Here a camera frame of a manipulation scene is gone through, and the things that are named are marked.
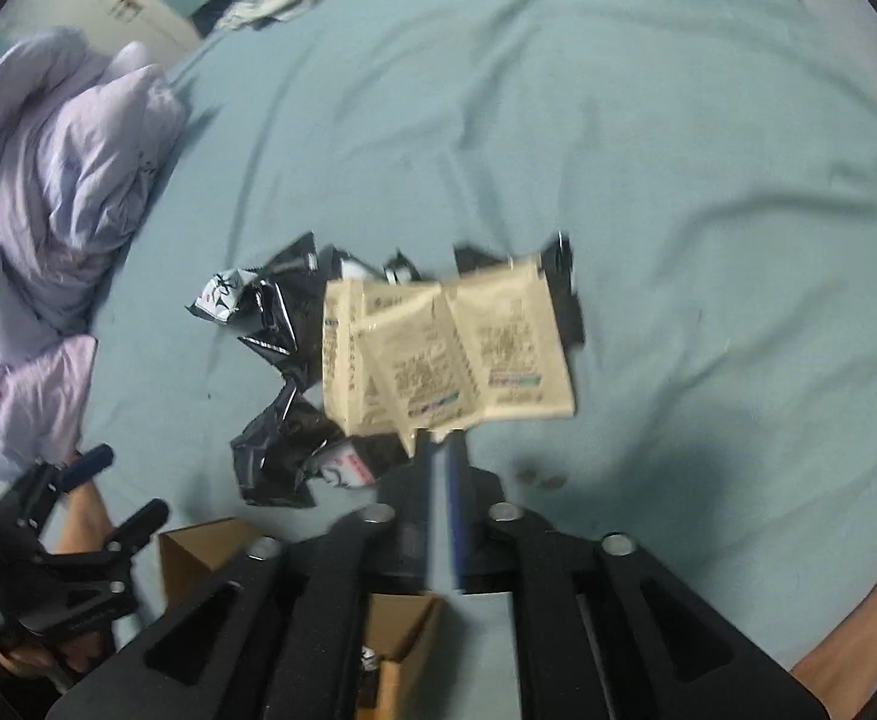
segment silver bolt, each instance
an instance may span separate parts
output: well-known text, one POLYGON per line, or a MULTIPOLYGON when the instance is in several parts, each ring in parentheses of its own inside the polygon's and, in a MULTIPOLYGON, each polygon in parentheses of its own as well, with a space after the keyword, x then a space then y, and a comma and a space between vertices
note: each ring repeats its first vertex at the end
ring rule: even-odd
POLYGON ((271 560, 272 557, 278 557, 281 553, 282 546, 275 538, 262 536, 256 539, 246 553, 248 557, 254 557, 255 560, 271 560))
POLYGON ((488 509, 488 517, 491 517, 495 522, 514 522, 516 519, 521 519, 524 514, 525 512, 515 504, 507 501, 493 504, 488 509))
POLYGON ((373 503, 361 510, 361 518, 365 522, 391 522, 395 517, 395 509, 387 503, 373 503))
POLYGON ((637 548, 637 545, 631 536, 626 536, 624 533, 613 533, 611 536, 605 536, 601 540, 601 547, 609 555, 624 557, 625 555, 631 555, 637 548))

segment blanket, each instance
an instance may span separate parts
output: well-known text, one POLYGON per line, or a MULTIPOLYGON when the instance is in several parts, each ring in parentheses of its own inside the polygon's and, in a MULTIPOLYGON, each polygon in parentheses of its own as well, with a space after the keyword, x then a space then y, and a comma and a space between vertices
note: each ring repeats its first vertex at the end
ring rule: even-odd
POLYGON ((74 451, 89 306, 142 221, 185 109, 131 44, 62 29, 0 60, 0 478, 74 451))

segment bed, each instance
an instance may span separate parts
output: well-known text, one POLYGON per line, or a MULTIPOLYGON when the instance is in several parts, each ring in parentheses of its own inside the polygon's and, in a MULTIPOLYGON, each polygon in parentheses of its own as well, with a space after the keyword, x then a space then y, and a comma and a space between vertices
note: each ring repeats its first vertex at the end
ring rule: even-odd
MULTIPOLYGON (((306 538, 372 495, 241 502, 228 441, 281 380, 185 310, 214 272, 306 230, 437 274, 566 230, 577 415, 475 428, 473 464, 634 533, 785 666, 874 585, 877 99, 795 0, 325 0, 173 76, 190 120, 94 322, 116 519, 306 538)), ((161 608, 154 555, 139 581, 161 608)))

